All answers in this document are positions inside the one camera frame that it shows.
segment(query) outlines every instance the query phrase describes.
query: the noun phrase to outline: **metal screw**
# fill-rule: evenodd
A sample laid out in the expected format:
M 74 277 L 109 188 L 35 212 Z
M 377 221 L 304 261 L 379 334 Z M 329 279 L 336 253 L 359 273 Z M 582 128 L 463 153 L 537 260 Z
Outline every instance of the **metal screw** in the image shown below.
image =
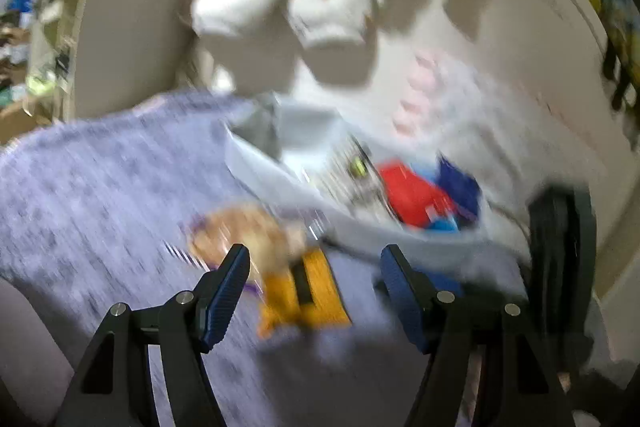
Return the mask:
M 517 317 L 518 315 L 520 315 L 520 307 L 517 304 L 507 304 L 504 307 L 504 311 L 508 315 L 511 315 L 511 317 Z
M 188 290 L 180 292 L 175 296 L 175 300 L 177 300 L 180 304 L 187 304 L 187 302 L 193 301 L 193 293 Z
M 122 315 L 125 311 L 127 311 L 127 305 L 124 302 L 115 303 L 111 308 L 109 308 L 109 312 L 114 317 Z
M 445 304 L 451 304 L 454 300 L 456 300 L 456 296 L 453 295 L 452 292 L 447 291 L 447 290 L 442 290 L 439 291 L 436 294 L 436 297 L 438 298 L 438 301 L 445 303 Z

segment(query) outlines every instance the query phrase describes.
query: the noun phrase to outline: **wooden furniture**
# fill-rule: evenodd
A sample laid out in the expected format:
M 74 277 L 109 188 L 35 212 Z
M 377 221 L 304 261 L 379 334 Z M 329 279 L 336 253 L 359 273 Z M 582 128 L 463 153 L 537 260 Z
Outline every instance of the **wooden furniture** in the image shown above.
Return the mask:
M 173 87 L 193 33 L 178 13 L 190 0 L 41 0 L 30 71 L 70 48 L 62 120 L 133 107 Z

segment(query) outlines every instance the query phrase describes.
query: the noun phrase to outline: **lavender fuzzy fabric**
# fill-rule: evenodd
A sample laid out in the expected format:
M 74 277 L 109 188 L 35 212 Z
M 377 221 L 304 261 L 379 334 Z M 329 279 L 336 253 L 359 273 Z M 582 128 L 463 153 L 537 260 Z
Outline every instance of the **lavender fuzzy fabric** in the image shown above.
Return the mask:
M 200 273 L 164 251 L 180 226 L 246 200 L 224 163 L 223 123 L 243 102 L 190 92 L 31 134 L 0 155 L 0 276 L 31 301 L 77 366 L 108 308 L 163 304 Z M 425 357 L 372 289 L 376 268 L 329 254 L 353 327 L 260 341 L 244 295 L 222 343 L 204 356 L 230 427 L 391 427 L 404 423 Z M 152 373 L 161 424 L 173 420 L 159 350 Z

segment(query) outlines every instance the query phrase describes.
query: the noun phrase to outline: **stuffed animal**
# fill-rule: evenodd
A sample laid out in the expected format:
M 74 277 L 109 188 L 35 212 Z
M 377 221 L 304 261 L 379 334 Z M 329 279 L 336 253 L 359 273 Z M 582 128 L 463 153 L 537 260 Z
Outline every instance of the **stuffed animal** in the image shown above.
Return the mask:
M 191 228 L 190 251 L 210 268 L 222 263 L 234 243 L 251 257 L 249 280 L 260 286 L 265 274 L 286 271 L 308 248 L 305 223 L 280 223 L 254 203 L 233 206 L 197 220 Z

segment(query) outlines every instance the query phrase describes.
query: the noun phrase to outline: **blue object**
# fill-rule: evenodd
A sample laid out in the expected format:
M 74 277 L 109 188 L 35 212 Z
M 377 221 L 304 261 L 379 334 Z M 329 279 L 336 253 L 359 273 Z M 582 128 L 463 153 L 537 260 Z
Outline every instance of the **blue object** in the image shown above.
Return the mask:
M 33 11 L 32 0 L 9 0 L 7 10 L 18 10 L 20 13 L 31 13 Z
M 407 339 L 421 353 L 429 353 L 434 345 L 429 328 L 431 317 L 420 298 L 431 298 L 429 282 L 436 292 L 446 290 L 457 296 L 463 294 L 462 286 L 441 273 L 413 270 L 402 254 L 394 255 L 394 248 L 398 249 L 394 245 L 386 247 L 380 255 L 382 279 Z
M 470 221 L 478 219 L 480 186 L 473 176 L 465 174 L 441 156 L 436 184 L 454 201 L 462 217 Z
M 231 317 L 236 309 L 236 304 L 247 277 L 249 277 L 250 261 L 249 251 L 243 245 L 234 245 L 227 257 L 234 256 L 230 266 L 226 258 L 212 275 L 218 275 L 220 280 L 212 299 L 200 298 L 203 306 L 196 307 L 196 323 L 200 342 L 208 350 L 225 338 L 226 329 L 229 327 Z
M 432 232 L 459 232 L 460 231 L 460 229 L 458 228 L 458 224 L 456 223 L 456 218 L 453 216 L 441 217 L 440 219 L 431 221 L 429 226 L 426 229 L 431 230 Z
M 434 185 L 438 184 L 438 176 L 440 174 L 435 168 L 417 163 L 409 163 L 409 168 L 416 176 L 420 176 L 423 180 L 433 183 Z

